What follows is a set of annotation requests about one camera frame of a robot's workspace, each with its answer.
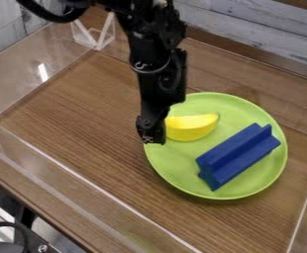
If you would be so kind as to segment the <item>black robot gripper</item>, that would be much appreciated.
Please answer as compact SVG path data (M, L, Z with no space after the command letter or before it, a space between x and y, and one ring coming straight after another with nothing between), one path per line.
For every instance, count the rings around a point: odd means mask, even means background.
M167 55L131 53L138 74L140 114L136 130L143 143L164 144L164 122L170 107L186 100L187 52L178 48Z

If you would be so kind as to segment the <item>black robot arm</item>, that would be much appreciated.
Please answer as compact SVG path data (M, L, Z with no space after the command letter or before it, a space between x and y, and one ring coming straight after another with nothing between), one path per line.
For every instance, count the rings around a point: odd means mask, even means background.
M54 23L70 23L95 5L115 14L130 46L130 64L138 74L142 112L136 130L144 143L166 142L170 107L186 100L187 52L179 47L187 26L172 0L59 0L59 15L36 0L16 2Z

